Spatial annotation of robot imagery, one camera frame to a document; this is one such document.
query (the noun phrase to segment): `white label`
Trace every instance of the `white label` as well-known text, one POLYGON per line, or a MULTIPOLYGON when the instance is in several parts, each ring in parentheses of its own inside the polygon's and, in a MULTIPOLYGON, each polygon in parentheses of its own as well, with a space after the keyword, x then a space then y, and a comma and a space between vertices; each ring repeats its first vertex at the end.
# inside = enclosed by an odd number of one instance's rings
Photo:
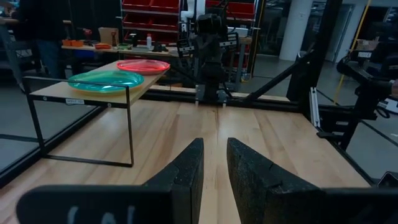
POLYGON ((85 104, 84 100, 77 100, 77 99, 66 99, 67 104, 85 104))
POLYGON ((372 56, 372 52, 359 52, 358 53, 358 57, 362 57, 362 58, 371 58, 372 56))

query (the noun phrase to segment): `black metal frame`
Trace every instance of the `black metal frame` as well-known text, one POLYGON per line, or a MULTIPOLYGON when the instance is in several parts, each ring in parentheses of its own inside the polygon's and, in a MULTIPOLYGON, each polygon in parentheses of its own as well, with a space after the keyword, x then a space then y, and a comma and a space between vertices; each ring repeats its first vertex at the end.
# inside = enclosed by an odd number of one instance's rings
MULTIPOLYGON (((320 72, 322 70, 322 65, 325 60, 326 51, 328 49, 328 45, 331 39, 331 33, 333 32, 333 27, 335 26, 336 17, 338 15, 339 8, 341 6, 342 0, 327 0, 322 23, 320 27, 320 33, 318 34, 318 40, 314 46, 314 49, 309 52, 304 58, 301 58, 298 62, 296 62, 293 66, 288 68, 288 70, 282 72, 276 78, 271 80, 268 84, 264 87, 260 88, 258 91, 251 93, 246 98, 229 98, 228 101, 225 103, 228 106, 237 106, 237 107, 244 107, 244 108, 256 108, 262 110, 276 110, 276 111, 287 111, 293 113, 302 113, 304 116, 309 119, 309 91, 310 87, 316 86, 317 81, 320 76, 320 72), (272 87, 276 86, 276 84, 280 83, 282 80, 287 78, 289 75, 294 73, 296 70, 300 70, 306 68, 307 75, 305 77, 301 77, 299 79, 291 79, 292 85, 300 85, 300 88, 297 89, 295 92, 298 94, 297 101, 288 102, 288 101, 276 101, 276 100, 263 100, 259 99, 259 97, 265 94, 268 90, 272 87)), ((44 141, 42 139, 41 130, 39 126, 39 121, 37 119, 37 115, 35 112, 34 100, 41 100, 41 101, 54 101, 54 102, 65 102, 65 98, 54 98, 50 97, 46 100, 43 99, 43 96, 35 96, 30 93, 30 88, 27 82, 29 79, 36 79, 36 80, 50 80, 56 82, 74 82, 70 80, 57 80, 57 79, 48 79, 48 78, 36 78, 36 77, 26 77, 24 79, 24 86, 27 91, 27 99, 29 102, 29 108, 32 112, 32 119, 34 120, 35 128, 37 131, 39 143, 40 143, 40 151, 42 153, 42 157, 49 157, 51 159, 61 159, 66 161, 75 161, 75 162, 89 162, 95 164, 105 164, 105 165, 122 165, 122 164, 115 164, 109 163, 104 161, 92 161, 87 159, 78 159, 78 158, 64 158, 64 157, 55 157, 55 156, 46 156, 46 150, 50 149, 46 147, 44 141)), ((96 85, 104 85, 103 83, 90 83, 96 85)), ((119 108, 126 108, 127 109, 127 120, 129 125, 129 134, 131 137, 131 120, 130 120, 130 104, 129 104, 129 94, 128 88, 126 86, 122 86, 126 88, 126 98, 127 103, 125 105, 117 105, 112 107, 119 107, 119 108)), ((187 103, 195 103, 197 99, 195 98, 195 93, 187 93, 181 91, 164 91, 164 90, 149 90, 145 94, 141 96, 143 100, 157 100, 157 101, 181 101, 187 103)), ((87 105, 94 105, 94 106, 107 106, 107 102, 97 102, 97 101, 85 101, 87 105)), ((202 101, 201 103, 208 103, 208 104, 219 104, 214 101, 202 101)), ((356 119, 355 114, 353 113, 352 108, 347 107, 339 107, 339 106, 327 106, 327 105, 320 105, 319 106, 320 114, 323 117, 338 117, 344 119, 356 119)), ((354 133, 354 129, 349 129, 347 136, 352 136, 354 133)), ((58 139, 64 138, 65 135, 57 136, 58 139)), ((354 167, 354 169, 366 180, 369 184, 375 184, 370 178, 370 176, 365 173, 365 171, 360 168, 360 166, 347 154, 345 149, 342 149, 341 146, 337 142, 341 142, 341 139, 327 139, 332 146, 336 148, 336 150, 354 167)), ((133 155, 132 155, 132 138, 130 138, 131 143, 131 159, 133 164, 133 155)))
POLYGON ((57 103, 66 103, 68 98, 66 97, 57 97, 57 96, 42 96, 42 95, 35 95, 34 92, 32 93, 30 90, 30 82, 32 80, 40 80, 40 81, 47 81, 47 82, 65 82, 65 83, 82 83, 82 84, 90 84, 90 85, 110 85, 109 83, 96 83, 96 82, 84 82, 84 81, 75 81, 75 80, 61 80, 56 78, 42 78, 42 77, 24 77, 23 78, 23 85, 25 88, 26 98, 29 105, 30 113, 32 115, 33 124, 35 127, 35 132, 37 135, 37 140, 39 142, 40 148, 40 155, 42 158, 46 159, 55 159, 61 161, 72 161, 72 162, 85 162, 89 164, 99 164, 99 165, 108 165, 108 166, 118 166, 118 167, 132 167, 134 164, 134 154, 133 154, 133 144, 132 144, 132 129, 131 129, 131 109, 130 109, 130 89, 127 85, 116 85, 112 84, 111 86, 117 86, 125 89, 126 93, 126 103, 115 103, 110 101, 93 101, 93 100, 84 100, 84 105, 91 105, 91 106, 100 106, 103 108, 121 108, 127 109, 127 125, 129 130, 129 150, 130 150, 130 158, 131 163, 124 163, 124 162, 111 162, 111 161, 102 161, 96 159, 82 159, 77 157, 68 157, 68 156, 55 156, 50 155, 49 152, 53 148, 48 148, 44 144, 44 139, 42 135, 42 131, 40 128, 39 118, 37 116, 36 108, 34 105, 34 101, 48 101, 48 102, 57 102, 57 103))

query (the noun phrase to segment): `red plate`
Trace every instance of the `red plate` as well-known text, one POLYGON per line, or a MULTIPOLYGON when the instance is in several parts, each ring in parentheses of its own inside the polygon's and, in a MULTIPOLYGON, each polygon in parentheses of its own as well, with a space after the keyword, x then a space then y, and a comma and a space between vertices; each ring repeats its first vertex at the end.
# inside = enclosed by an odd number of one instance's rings
POLYGON ((170 64, 158 60, 134 59, 117 63, 118 69, 141 75, 158 75, 170 68, 170 64))

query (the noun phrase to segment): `green plastic plate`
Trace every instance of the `green plastic plate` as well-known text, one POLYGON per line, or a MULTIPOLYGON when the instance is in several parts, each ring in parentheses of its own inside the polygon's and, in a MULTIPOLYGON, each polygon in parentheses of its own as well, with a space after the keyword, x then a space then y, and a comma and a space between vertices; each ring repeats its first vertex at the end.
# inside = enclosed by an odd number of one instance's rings
POLYGON ((87 81, 98 83, 109 83, 109 85, 93 85, 84 83, 68 83, 72 88, 90 92, 90 93, 122 93, 125 88, 112 86, 112 84, 128 85, 129 88, 135 88, 144 82, 144 77, 135 72, 125 71, 100 71, 100 72, 87 72, 79 75, 74 75, 69 78, 74 81, 87 81))

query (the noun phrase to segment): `orange object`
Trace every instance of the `orange object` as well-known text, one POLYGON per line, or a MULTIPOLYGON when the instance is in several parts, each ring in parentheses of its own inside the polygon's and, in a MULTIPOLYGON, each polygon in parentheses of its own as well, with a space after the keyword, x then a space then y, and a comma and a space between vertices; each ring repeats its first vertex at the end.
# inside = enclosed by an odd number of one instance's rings
POLYGON ((71 41, 73 47, 82 47, 84 42, 81 40, 72 40, 71 41))
POLYGON ((109 44, 104 44, 104 43, 98 43, 96 45, 94 45, 95 49, 100 50, 100 49, 110 49, 112 48, 112 46, 110 46, 109 44))
POLYGON ((64 46, 72 46, 72 41, 71 40, 62 40, 62 45, 64 45, 64 46))

